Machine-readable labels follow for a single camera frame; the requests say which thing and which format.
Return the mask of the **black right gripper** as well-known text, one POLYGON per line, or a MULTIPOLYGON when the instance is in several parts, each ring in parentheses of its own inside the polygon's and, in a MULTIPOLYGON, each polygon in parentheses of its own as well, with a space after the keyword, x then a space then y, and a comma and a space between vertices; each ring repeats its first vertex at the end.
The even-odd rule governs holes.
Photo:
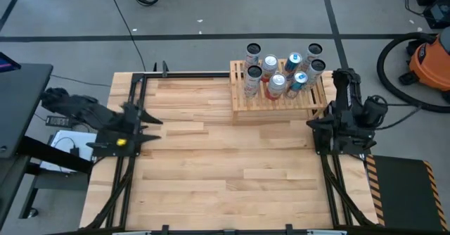
POLYGON ((308 120, 307 126, 312 129, 331 129, 331 139, 337 141, 338 139, 350 139, 351 138, 351 126, 352 126, 352 112, 350 110, 342 111, 330 111, 330 116, 323 118, 316 118, 308 120))

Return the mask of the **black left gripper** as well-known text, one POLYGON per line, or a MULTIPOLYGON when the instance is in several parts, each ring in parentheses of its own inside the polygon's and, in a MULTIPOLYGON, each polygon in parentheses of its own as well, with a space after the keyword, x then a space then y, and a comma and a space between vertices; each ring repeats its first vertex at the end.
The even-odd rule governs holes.
MULTIPOLYGON (((112 117, 112 130, 116 132, 123 132, 133 134, 136 127, 138 127, 138 119, 142 122, 150 124, 162 125, 163 121, 153 117, 145 110, 139 111, 139 107, 133 103, 123 103, 120 108, 122 112, 115 112, 112 117)), ((139 134, 138 143, 143 144, 147 141, 160 139, 157 135, 139 134)))

